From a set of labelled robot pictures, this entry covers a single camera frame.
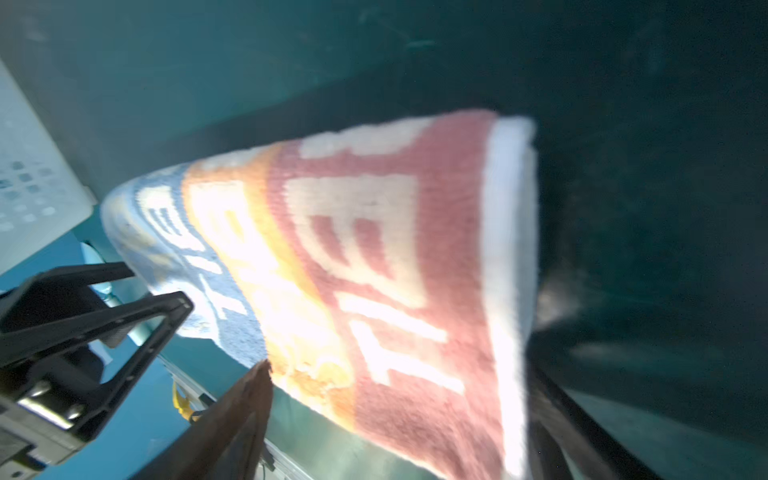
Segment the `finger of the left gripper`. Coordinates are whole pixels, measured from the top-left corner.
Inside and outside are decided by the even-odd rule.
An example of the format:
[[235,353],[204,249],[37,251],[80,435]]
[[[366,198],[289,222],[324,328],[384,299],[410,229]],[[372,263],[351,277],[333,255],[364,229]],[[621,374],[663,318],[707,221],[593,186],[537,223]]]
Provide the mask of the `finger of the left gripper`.
[[134,277],[124,262],[57,267],[35,275],[1,297],[2,318],[69,318],[106,309],[91,288]]
[[[194,309],[182,292],[145,297],[116,307],[55,320],[1,335],[1,393],[17,404],[41,381],[51,384],[43,403],[54,425],[83,441],[95,439],[135,384]],[[65,356],[149,320],[159,324],[112,378],[78,378]]]

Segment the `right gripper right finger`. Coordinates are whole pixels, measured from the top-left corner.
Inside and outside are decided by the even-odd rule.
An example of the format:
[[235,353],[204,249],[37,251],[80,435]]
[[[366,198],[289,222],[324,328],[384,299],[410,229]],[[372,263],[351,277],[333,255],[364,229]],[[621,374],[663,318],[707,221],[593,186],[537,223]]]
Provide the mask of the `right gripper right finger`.
[[589,479],[657,479],[540,368],[528,363],[530,465],[536,479],[570,479],[566,458]]

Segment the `white perforated plastic basket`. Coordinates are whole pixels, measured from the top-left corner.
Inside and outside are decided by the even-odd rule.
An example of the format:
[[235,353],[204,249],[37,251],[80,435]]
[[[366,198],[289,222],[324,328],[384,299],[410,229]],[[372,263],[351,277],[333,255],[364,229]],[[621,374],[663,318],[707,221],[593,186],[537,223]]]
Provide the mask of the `white perforated plastic basket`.
[[85,187],[5,65],[1,66],[1,271],[93,213]]

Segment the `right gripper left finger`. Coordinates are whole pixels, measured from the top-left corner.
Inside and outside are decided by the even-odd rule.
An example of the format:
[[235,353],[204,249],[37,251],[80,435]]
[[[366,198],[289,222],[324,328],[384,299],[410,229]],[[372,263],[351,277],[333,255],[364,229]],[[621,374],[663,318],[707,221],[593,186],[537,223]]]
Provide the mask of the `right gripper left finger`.
[[273,401],[271,366],[262,361],[207,409],[135,479],[253,479]]

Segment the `rabbit letter striped towel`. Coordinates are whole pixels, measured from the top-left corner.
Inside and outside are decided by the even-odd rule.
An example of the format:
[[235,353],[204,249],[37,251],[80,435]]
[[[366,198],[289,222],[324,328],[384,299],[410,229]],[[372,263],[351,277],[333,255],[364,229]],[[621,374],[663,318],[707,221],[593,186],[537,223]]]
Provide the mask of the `rabbit letter striped towel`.
[[462,110],[168,167],[102,203],[153,294],[347,431],[443,479],[529,474],[535,122]]

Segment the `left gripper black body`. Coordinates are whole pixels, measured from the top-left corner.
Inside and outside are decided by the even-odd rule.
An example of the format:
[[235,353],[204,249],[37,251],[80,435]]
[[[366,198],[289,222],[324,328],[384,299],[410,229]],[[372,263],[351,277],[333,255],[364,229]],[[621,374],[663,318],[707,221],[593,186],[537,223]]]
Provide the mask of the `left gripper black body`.
[[35,281],[1,297],[1,476],[31,479],[95,440],[120,378],[94,352],[116,329],[96,288]]

